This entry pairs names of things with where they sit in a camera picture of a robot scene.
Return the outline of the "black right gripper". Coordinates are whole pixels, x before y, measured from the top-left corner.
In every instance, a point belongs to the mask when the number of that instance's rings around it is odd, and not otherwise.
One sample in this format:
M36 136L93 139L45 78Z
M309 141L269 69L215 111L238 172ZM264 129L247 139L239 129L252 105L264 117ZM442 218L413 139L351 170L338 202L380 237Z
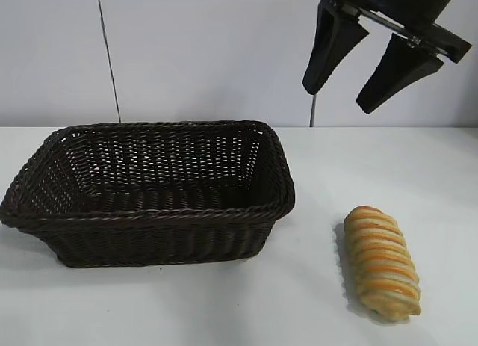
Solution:
M450 2L320 0L314 44L302 79L303 87L308 93L316 94L337 65L369 34L359 23L359 9L387 16L452 62L460 62L471 44L435 23ZM371 114L402 89L439 71L443 64L427 49L413 46L409 40L392 34L381 61L361 89L356 102L363 112Z

